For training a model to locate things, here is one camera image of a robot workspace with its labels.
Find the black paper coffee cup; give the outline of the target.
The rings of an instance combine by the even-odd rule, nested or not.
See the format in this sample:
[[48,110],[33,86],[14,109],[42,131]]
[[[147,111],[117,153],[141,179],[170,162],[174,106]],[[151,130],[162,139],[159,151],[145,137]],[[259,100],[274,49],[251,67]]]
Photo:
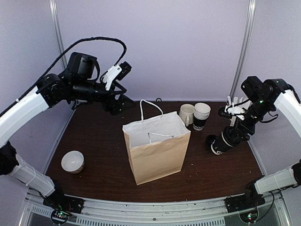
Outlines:
[[236,147],[240,143],[240,138],[234,127],[225,127],[219,136],[211,144],[211,150],[216,155],[221,155],[229,149]]

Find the stack of black paper cups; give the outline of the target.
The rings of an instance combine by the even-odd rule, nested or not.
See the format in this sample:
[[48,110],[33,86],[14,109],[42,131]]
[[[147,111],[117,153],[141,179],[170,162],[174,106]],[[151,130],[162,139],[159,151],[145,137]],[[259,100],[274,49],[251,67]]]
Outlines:
[[210,115],[211,107],[205,103],[196,103],[193,112],[193,128],[201,131]]

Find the brown paper takeout bag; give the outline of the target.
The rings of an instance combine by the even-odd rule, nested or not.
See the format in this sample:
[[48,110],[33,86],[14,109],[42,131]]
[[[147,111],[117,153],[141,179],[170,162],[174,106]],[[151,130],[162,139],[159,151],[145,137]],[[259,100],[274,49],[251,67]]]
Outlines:
[[188,130],[176,111],[123,125],[128,160],[137,185],[182,170],[190,141]]

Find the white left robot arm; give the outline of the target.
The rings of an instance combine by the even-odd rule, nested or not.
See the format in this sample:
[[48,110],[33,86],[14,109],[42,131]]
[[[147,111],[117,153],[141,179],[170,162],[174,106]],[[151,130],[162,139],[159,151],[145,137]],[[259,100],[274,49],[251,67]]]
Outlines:
[[131,69],[127,62],[116,63],[100,74],[96,57],[73,52],[63,72],[43,76],[28,94],[0,115],[1,175],[17,178],[37,190],[57,209],[65,208],[68,200],[60,186],[23,161],[9,139],[35,116],[62,100],[68,103],[80,100],[83,105],[99,102],[111,115],[134,107],[134,101],[125,96],[127,90],[119,84]]

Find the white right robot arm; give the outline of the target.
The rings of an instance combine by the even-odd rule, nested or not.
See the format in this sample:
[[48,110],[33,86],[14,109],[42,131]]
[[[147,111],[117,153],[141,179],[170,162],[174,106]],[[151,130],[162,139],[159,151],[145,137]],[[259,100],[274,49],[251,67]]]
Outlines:
[[[242,135],[253,135],[255,125],[270,111],[279,110],[290,122],[298,135],[301,134],[301,101],[292,85],[283,79],[268,79],[262,82],[257,76],[249,76],[241,89],[252,104],[244,113],[244,119],[237,119],[235,128]],[[247,184],[241,204],[250,208],[264,193],[299,186],[301,184],[301,162],[262,177]]]

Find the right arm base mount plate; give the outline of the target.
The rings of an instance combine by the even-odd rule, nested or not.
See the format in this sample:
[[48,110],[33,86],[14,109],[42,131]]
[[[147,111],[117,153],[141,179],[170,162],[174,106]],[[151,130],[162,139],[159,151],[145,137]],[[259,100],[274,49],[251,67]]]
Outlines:
[[251,194],[228,196],[224,201],[228,213],[247,210],[265,204],[263,195]]

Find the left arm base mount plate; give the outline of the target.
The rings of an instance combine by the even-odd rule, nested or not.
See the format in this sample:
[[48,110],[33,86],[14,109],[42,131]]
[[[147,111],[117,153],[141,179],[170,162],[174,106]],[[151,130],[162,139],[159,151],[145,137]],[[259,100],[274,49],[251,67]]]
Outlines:
[[81,198],[71,197],[64,194],[51,194],[43,196],[43,204],[51,207],[54,210],[62,210],[68,213],[80,214],[84,205],[84,200]]

